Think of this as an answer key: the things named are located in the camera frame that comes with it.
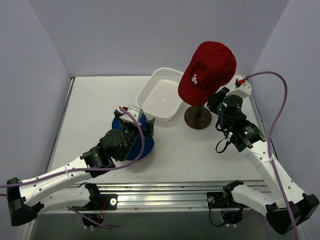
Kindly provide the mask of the blue bucket hat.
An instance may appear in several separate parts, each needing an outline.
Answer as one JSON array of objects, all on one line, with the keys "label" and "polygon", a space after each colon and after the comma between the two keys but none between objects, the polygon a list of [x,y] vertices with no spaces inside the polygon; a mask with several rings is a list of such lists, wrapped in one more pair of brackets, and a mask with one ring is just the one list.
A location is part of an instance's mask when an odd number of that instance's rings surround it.
[{"label": "blue bucket hat", "polygon": [[[140,119],[140,123],[141,123],[141,128],[145,129],[147,126],[147,117],[146,115],[143,113]],[[119,121],[114,117],[111,123],[111,127],[112,129],[119,129],[122,130],[123,127],[121,127]],[[155,145],[155,141],[153,138],[145,138],[144,139],[144,150],[142,155],[140,156],[140,159],[146,157],[153,149]],[[127,161],[133,161],[140,153],[141,151],[141,147],[142,147],[142,140],[141,137],[139,136],[135,143],[133,144],[132,149],[130,150],[130,152],[128,153],[126,160]]]}]

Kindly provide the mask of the white perforated plastic basket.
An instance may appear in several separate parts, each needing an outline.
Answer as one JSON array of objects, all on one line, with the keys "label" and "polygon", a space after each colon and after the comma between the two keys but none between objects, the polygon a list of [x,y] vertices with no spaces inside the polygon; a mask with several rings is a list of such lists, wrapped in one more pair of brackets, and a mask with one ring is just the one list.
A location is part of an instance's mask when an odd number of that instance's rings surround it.
[{"label": "white perforated plastic basket", "polygon": [[182,104],[178,87],[183,72],[161,67],[154,71],[135,99],[148,119],[166,123],[172,120]]}]

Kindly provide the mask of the red LA baseball cap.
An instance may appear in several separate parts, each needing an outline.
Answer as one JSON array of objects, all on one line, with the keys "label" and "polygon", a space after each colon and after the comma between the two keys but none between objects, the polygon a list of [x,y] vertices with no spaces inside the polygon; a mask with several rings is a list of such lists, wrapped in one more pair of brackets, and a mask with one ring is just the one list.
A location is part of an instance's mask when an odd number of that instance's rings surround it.
[{"label": "red LA baseball cap", "polygon": [[236,58],[225,44],[205,41],[194,52],[179,82],[178,95],[191,106],[202,106],[231,81],[236,68]]}]

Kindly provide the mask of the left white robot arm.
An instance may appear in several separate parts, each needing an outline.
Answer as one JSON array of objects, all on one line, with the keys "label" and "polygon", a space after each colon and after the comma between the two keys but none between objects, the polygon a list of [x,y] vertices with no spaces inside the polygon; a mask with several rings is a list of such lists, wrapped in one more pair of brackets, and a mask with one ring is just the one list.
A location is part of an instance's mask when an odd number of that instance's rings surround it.
[{"label": "left white robot arm", "polygon": [[74,207],[80,211],[100,210],[108,207],[99,188],[87,183],[78,188],[70,185],[96,178],[117,169],[114,161],[126,160],[137,139],[141,140],[143,154],[145,140],[154,136],[155,120],[145,123],[118,119],[121,129],[111,129],[99,140],[97,146],[70,163],[41,176],[7,181],[6,198],[11,225],[21,226],[39,214],[61,208]]}]

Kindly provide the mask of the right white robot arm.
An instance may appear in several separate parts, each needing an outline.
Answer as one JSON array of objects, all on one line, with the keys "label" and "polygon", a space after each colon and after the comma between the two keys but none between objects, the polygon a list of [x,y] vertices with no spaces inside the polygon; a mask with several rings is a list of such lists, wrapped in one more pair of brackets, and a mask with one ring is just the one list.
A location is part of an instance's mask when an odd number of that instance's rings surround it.
[{"label": "right white robot arm", "polygon": [[235,180],[223,187],[227,206],[242,204],[264,215],[280,235],[308,220],[320,204],[287,174],[274,155],[268,155],[268,143],[260,129],[242,112],[243,98],[227,87],[209,97],[207,107],[217,115],[215,128],[223,133],[226,145],[234,145],[257,170],[271,194],[267,195]]}]

